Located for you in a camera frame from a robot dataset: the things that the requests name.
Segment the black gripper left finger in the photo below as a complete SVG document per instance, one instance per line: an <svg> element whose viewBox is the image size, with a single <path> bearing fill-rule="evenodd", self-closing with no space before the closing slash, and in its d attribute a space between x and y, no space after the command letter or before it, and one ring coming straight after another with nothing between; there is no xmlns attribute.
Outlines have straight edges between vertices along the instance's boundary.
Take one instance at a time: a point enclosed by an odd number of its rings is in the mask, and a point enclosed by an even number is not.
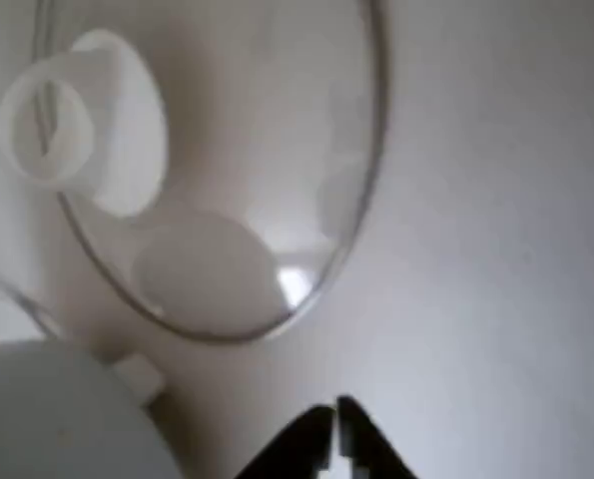
<svg viewBox="0 0 594 479"><path fill-rule="evenodd" d="M328 468L334 409L315 405L286 425L237 478L315 478Z"/></svg>

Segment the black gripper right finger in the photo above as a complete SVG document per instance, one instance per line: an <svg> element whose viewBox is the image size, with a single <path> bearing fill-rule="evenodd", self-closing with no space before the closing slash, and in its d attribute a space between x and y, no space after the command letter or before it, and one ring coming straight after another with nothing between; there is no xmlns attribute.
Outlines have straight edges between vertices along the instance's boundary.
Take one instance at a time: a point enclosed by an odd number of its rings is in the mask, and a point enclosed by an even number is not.
<svg viewBox="0 0 594 479"><path fill-rule="evenodd" d="M351 478L417 478L355 398L340 396L336 409L339 453L350 462Z"/></svg>

